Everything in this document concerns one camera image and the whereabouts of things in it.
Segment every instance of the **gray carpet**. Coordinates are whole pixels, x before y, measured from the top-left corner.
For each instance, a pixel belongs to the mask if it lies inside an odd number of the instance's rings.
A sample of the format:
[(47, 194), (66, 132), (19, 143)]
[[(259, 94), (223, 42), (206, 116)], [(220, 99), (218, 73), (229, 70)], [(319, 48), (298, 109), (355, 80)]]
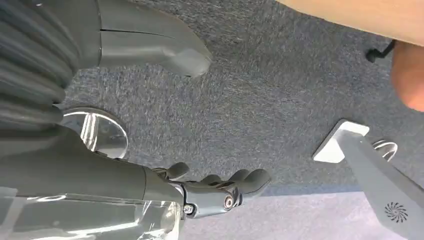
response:
[(393, 164), (424, 184), (424, 114), (397, 99), (390, 57), (375, 64), (364, 58), (389, 39), (273, 0), (137, 2), (185, 21), (214, 63), (197, 79), (158, 65), (78, 73), (61, 107), (94, 106), (119, 116), (129, 132), (130, 162), (183, 161), (195, 179), (264, 168), (274, 179), (267, 195), (357, 191), (347, 163), (311, 158), (347, 118), (370, 126), (370, 141), (396, 141)]

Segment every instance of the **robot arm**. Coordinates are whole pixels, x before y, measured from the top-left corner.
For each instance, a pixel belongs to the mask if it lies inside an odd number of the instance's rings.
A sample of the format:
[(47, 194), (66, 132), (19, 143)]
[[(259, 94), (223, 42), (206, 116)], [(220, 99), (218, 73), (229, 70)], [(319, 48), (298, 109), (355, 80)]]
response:
[(185, 164), (111, 159), (58, 125), (63, 113), (53, 104), (78, 69), (149, 62), (205, 73), (211, 54), (180, 20), (123, 0), (2, 0), (0, 11), (1, 238), (122, 239), (116, 234), (129, 229), (125, 236), (144, 239), (133, 227), (146, 227), (147, 216), (153, 236), (174, 230), (171, 222), (226, 213), (270, 183), (261, 169), (177, 181)]

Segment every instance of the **gray plastic panel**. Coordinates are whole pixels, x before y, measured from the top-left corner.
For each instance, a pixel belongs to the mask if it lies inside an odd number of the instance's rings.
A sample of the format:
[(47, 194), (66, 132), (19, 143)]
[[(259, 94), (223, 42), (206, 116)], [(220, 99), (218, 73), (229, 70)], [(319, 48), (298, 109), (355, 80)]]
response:
[(66, 127), (23, 134), (0, 137), (0, 185), (18, 189), (18, 196), (66, 193), (143, 199), (144, 167), (88, 150), (80, 136)]
[(174, 38), (135, 32), (102, 31), (100, 66), (161, 64), (179, 75), (204, 74), (211, 62)]
[(80, 51), (79, 68), (99, 65), (101, 23), (96, 0), (43, 0), (39, 11), (50, 20), (57, 18), (66, 26)]

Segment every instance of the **bolt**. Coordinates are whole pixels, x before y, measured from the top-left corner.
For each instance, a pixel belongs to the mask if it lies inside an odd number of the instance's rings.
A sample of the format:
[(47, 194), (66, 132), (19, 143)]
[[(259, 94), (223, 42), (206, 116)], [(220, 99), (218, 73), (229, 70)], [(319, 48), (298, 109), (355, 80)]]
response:
[(234, 203), (233, 197), (231, 195), (227, 195), (224, 201), (225, 210), (229, 211), (230, 209), (232, 209), (233, 203)]
[(184, 207), (183, 207), (182, 211), (183, 211), (185, 214), (190, 215), (190, 214), (192, 214), (192, 213), (195, 211), (195, 207), (194, 207), (194, 206), (192, 206), (192, 205), (190, 205), (190, 204), (186, 204), (186, 205), (184, 205)]

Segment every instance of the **robotic hand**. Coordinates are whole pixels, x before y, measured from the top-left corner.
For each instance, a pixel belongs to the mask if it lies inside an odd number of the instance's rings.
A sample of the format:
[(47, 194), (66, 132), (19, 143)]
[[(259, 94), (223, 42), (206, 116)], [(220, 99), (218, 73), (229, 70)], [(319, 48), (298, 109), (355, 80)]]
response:
[(261, 195), (271, 182), (270, 175), (263, 169), (252, 172), (242, 169), (227, 181), (221, 180), (218, 175), (208, 175), (199, 182), (177, 181), (189, 172), (189, 167), (183, 162), (153, 171), (183, 194), (183, 212), (192, 219), (227, 213)]

